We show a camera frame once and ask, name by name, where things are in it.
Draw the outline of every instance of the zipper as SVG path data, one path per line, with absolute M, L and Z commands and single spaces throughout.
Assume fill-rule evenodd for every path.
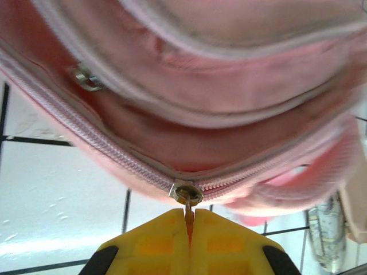
M 106 138 L 100 130 L 94 127 L 88 120 L 80 115 L 72 106 L 57 96 L 53 89 L 62 89 L 52 82 L 54 87 L 48 88 L 47 85 L 39 78 L 34 77 L 19 60 L 24 57 L 19 56 L 11 49 L 0 48 L 0 62 L 6 74 L 10 79 L 15 79 L 16 83 L 29 97 L 31 97 L 38 105 L 42 106 L 56 120 L 61 122 L 65 127 L 71 130 L 79 138 L 83 139 L 93 148 L 99 150 L 105 156 L 120 164 L 127 171 L 134 173 L 137 177 L 143 179 L 149 184 L 169 193 L 172 185 L 177 179 L 167 176 L 150 165 L 142 162 L 135 156 L 121 149 L 115 143 Z M 355 102 L 350 102 L 344 109 L 339 109 L 338 114 L 345 112 Z M 329 120 L 338 120 L 335 114 Z M 289 157 L 300 150 L 307 150 L 310 143 L 323 138 L 320 129 L 316 129 L 307 136 L 297 138 L 296 141 L 283 146 L 278 152 L 273 152 L 264 156 L 257 163 L 253 163 L 252 167 L 243 167 L 242 172 L 235 172 L 232 175 L 225 174 L 220 179 L 193 180 L 193 185 L 204 191 L 204 200 L 208 201 L 225 195 L 236 188 L 241 187 L 244 180 L 258 176 L 264 172 L 276 169 L 279 165 L 289 161 Z
M 106 87 L 122 97 L 134 100 L 141 108 L 148 110 L 166 120 L 191 127 L 200 128 L 226 128 L 238 125 L 254 123 L 288 111 L 301 105 L 326 91 L 337 83 L 345 68 L 340 68 L 328 80 L 321 83 L 297 97 L 291 98 L 275 107 L 242 113 L 210 113 L 189 109 L 178 104 L 170 103 L 160 97 L 146 91 L 141 85 L 134 83 L 122 74 L 106 57 L 99 53 L 94 43 L 88 41 L 72 19 L 64 14 L 62 7 L 57 1 L 35 1 L 33 5 L 41 14 L 45 22 L 50 26 L 59 41 L 68 49 L 75 59 L 87 64 L 88 68 L 99 78 Z

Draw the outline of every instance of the yellow object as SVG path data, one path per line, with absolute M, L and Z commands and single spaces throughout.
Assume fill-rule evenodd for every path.
M 106 275 L 274 275 L 263 252 L 267 245 L 283 251 L 276 242 L 204 209 L 195 212 L 190 244 L 184 211 L 174 209 L 98 251 L 118 248 Z

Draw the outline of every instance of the pink backpack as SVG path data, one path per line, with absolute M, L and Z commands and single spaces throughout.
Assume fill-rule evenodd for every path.
M 23 0 L 0 15 L 0 69 L 135 191 L 175 203 L 172 185 L 193 184 L 269 217 L 353 168 L 362 0 Z

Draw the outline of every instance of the tiled floor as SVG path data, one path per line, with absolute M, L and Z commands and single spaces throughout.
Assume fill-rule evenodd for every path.
M 171 209 L 130 193 L 15 89 L 1 89 L 0 98 L 0 275 L 78 274 L 101 243 Z M 366 110 L 357 115 L 367 118 Z M 365 132 L 366 122 L 360 126 Z M 220 205 L 211 209 L 238 222 Z M 302 274 L 325 274 L 312 257 L 303 213 L 252 230 L 280 243 Z M 365 262 L 367 245 L 348 242 L 343 269 Z

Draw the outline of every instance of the white tile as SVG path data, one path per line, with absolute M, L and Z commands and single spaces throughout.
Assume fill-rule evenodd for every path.
M 267 232 L 275 232 L 287 229 L 301 228 L 306 226 L 304 212 L 275 217 L 268 221 Z
M 52 123 L 40 115 L 15 86 L 11 86 L 5 135 L 66 141 Z
M 360 257 L 358 259 L 358 265 L 367 264 L 367 243 L 360 245 Z
M 302 275 L 329 275 L 329 272 L 326 272 L 322 269 L 319 262 L 315 259 L 310 235 L 307 231 L 306 234 L 306 246 L 304 248 L 304 257 L 303 257 L 303 269 Z
M 68 268 L 57 268 L 39 272 L 28 273 L 28 275 L 78 275 L 84 265 L 71 266 Z
M 267 236 L 267 238 L 272 239 L 282 246 L 298 270 L 300 269 L 302 258 L 303 237 L 304 230 Z
M 342 267 L 342 272 L 356 267 L 358 244 L 347 238 L 346 258 Z
M 90 258 L 120 234 L 126 188 L 75 147 L 4 142 L 0 272 Z
M 130 209 L 128 214 L 127 231 L 130 231 L 165 212 L 174 208 L 183 208 L 184 206 L 177 203 L 174 205 L 167 205 L 165 203 L 144 197 L 138 193 L 132 192 L 130 198 Z M 209 206 L 196 206 L 196 208 L 209 209 Z
M 239 225 L 242 225 L 242 226 L 245 226 L 249 229 L 251 229 L 252 231 L 255 231 L 259 234 L 263 234 L 264 233 L 264 225 L 260 225 L 260 226 L 246 226 L 246 225 L 243 225 L 236 217 L 236 215 L 228 208 L 222 206 L 222 205 L 214 205 L 213 206 L 213 212 L 218 214 L 218 215 L 221 215 L 222 217 L 232 221 L 232 222 L 235 222 L 235 223 L 238 223 Z

